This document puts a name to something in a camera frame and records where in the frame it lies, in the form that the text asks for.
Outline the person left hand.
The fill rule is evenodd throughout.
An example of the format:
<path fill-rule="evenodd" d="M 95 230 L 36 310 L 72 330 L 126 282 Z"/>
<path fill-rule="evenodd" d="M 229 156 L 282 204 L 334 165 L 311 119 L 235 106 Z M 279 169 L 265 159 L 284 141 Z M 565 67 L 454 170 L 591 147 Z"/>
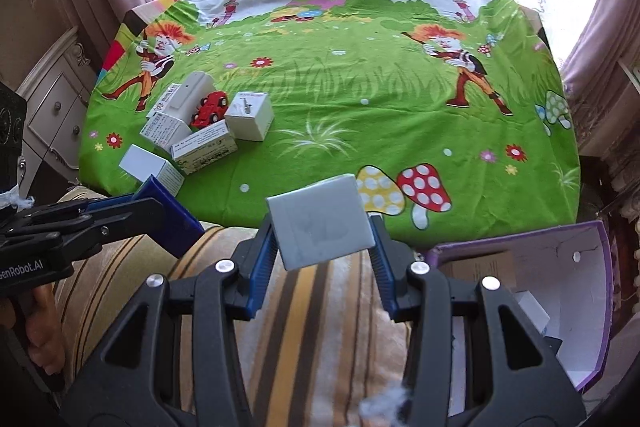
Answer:
<path fill-rule="evenodd" d="M 34 306 L 25 325 L 29 358 L 48 375 L 60 373 L 65 365 L 65 346 L 52 285 L 34 288 L 32 298 Z"/>

